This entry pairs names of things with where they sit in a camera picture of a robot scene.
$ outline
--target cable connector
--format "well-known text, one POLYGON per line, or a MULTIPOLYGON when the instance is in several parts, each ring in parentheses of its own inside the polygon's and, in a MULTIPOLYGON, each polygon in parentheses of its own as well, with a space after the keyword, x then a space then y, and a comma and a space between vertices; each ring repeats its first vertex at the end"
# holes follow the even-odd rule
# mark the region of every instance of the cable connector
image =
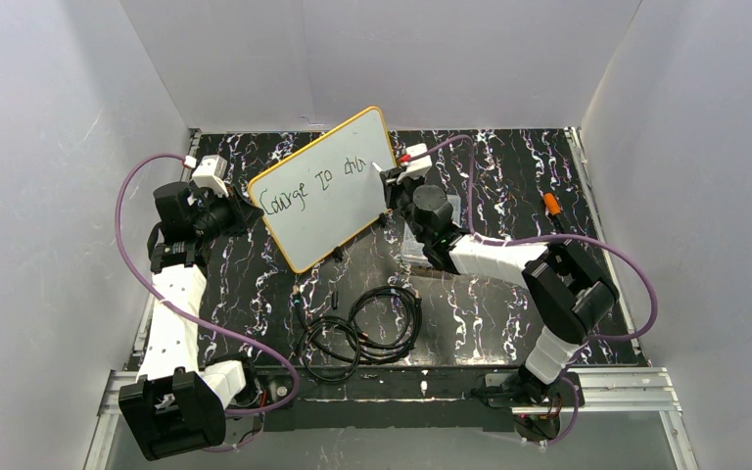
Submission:
POLYGON ((558 216, 562 212, 560 204, 558 204, 555 195, 552 193, 545 193, 543 195, 543 203, 546 204, 546 209, 551 216, 558 216))
POLYGON ((298 285, 293 286, 293 304, 296 306, 301 303, 301 288, 298 285))
POLYGON ((197 159, 195 159, 191 155, 187 155, 185 160, 183 160, 183 166, 189 169, 194 169, 197 167, 197 159))

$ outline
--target black bracket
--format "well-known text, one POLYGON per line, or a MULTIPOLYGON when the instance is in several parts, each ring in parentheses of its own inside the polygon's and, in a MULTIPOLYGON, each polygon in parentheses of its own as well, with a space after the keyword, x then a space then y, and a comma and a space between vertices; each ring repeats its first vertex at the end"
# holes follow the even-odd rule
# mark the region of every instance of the black bracket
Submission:
POLYGON ((336 262, 342 262, 345 260, 345 250, 342 247, 336 247, 331 256, 336 262))
POLYGON ((379 218, 376 219, 375 222, 376 225, 379 225, 382 228, 385 228, 388 226, 388 215, 384 212, 379 212, 379 218))
MULTIPOLYGON (((491 374, 486 374, 483 377, 483 382, 486 389, 489 388, 497 388, 502 386, 506 381, 513 378, 512 376, 517 375, 517 371, 513 372, 496 372, 491 374)), ((584 391, 581 388, 581 377, 578 376, 575 372, 567 372, 564 374, 564 377, 571 380, 573 384, 577 387, 576 390, 572 390, 572 388, 569 387, 569 385, 566 382, 556 381, 552 385, 550 385, 546 389, 546 396, 551 399, 552 397, 558 397, 560 396, 563 400, 564 407, 566 406, 572 406, 572 403, 574 402, 574 396, 573 394, 578 395, 578 406, 584 405, 584 391)), ((534 404, 532 403, 529 398, 525 396, 516 397, 514 395, 509 397, 488 397, 487 398, 487 405, 490 408, 510 408, 512 406, 534 406, 535 408, 541 408, 545 407, 543 404, 538 403, 534 404)))
POLYGON ((149 460, 217 446, 226 437, 220 399, 200 375, 181 367, 120 388, 119 410, 149 460))

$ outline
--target whiteboard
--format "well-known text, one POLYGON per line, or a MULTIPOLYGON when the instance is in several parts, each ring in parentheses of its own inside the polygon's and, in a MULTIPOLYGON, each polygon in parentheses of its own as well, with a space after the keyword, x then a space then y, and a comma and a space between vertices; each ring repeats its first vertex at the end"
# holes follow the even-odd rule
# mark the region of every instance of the whiteboard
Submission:
POLYGON ((387 210, 382 169, 396 166, 382 111, 370 107, 250 181, 284 258, 310 269, 387 210))

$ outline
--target orange connector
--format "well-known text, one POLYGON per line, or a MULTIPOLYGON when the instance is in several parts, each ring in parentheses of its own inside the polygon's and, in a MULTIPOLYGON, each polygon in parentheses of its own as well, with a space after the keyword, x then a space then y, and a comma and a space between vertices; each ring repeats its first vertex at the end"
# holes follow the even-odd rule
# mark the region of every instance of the orange connector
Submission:
POLYGON ((546 204, 546 208, 549 209, 549 214, 556 216, 560 214, 560 205, 555 199, 555 195, 552 193, 546 193, 543 195, 543 203, 546 204))

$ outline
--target black marble tabletop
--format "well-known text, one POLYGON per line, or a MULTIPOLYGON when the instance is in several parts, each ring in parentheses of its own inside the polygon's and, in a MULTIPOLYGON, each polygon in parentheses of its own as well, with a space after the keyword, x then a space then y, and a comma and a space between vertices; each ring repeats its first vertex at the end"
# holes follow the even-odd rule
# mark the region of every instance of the black marble tabletop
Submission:
MULTIPOLYGON (((477 143, 475 228, 497 238, 525 238, 552 232, 542 194, 556 195, 567 226, 575 233, 595 236, 592 217, 562 129, 497 129, 466 131, 399 131, 391 140, 402 155, 406 146, 426 143, 429 148, 459 133, 477 143)), ((247 183, 265 168, 286 158, 319 133, 205 134, 197 157, 220 154, 231 163, 227 179, 246 190, 247 183)), ((434 158, 429 184, 441 185, 462 198, 468 179, 468 144, 457 143, 434 158)), ((404 222, 389 216, 382 227, 373 225, 344 246, 342 262, 326 259, 304 274, 293 273, 262 222, 248 236, 218 239, 212 248, 208 288, 201 317, 254 337, 293 358, 301 336, 294 321, 291 293, 299 285, 308 318, 335 314, 347 316, 351 304, 366 290, 386 284, 412 286, 423 299, 423 328, 416 348, 397 365, 464 366, 511 365, 525 360, 538 338, 542 323, 525 288, 480 276, 453 276, 420 271, 400 259, 404 222), (339 292, 339 309, 331 309, 331 293, 339 292)), ((603 255, 597 251, 603 264, 603 255)), ((375 303, 359 317, 371 336, 395 337, 403 317, 390 305, 375 303)), ((602 334, 626 334, 618 306, 599 326, 602 334)), ((341 351, 341 334, 326 338, 341 351)), ((236 341, 200 330, 201 359, 243 351, 258 356, 236 341)), ((336 364, 319 352, 313 364, 336 364)), ((261 354, 257 364, 273 365, 261 354)), ((580 363, 638 364, 628 343, 592 341, 580 363)))

